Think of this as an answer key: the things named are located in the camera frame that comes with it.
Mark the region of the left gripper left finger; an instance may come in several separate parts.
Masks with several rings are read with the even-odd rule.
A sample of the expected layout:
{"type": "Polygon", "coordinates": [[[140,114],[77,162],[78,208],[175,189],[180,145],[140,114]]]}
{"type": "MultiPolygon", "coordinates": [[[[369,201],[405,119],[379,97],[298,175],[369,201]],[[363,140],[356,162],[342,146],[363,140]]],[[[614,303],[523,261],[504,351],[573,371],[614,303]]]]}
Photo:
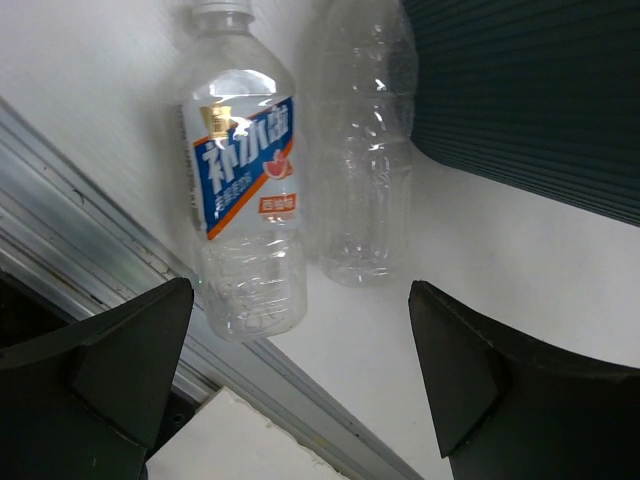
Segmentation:
{"type": "Polygon", "coordinates": [[[14,278],[1,281],[1,475],[143,479],[194,414],[172,383],[194,302],[170,280],[74,320],[14,278]]]}

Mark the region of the white blue label bottle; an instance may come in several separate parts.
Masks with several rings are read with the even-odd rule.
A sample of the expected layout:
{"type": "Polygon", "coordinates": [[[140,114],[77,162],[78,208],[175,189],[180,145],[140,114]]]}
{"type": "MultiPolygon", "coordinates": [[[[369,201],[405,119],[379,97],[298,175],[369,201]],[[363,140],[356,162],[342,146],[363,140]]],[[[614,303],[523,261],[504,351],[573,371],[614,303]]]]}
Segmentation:
{"type": "Polygon", "coordinates": [[[247,1],[199,1],[171,88],[187,162],[201,295],[234,341],[287,332],[307,311],[295,84],[251,33],[247,1]]]}

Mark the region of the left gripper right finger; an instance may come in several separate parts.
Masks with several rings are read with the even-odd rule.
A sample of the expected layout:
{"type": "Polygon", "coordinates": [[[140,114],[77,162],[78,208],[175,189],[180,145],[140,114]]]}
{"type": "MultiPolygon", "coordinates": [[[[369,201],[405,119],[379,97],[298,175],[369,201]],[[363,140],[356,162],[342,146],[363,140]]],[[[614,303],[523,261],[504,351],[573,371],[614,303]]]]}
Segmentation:
{"type": "Polygon", "coordinates": [[[639,372],[550,345],[425,281],[409,313],[435,435],[457,479],[635,479],[639,372]]]}

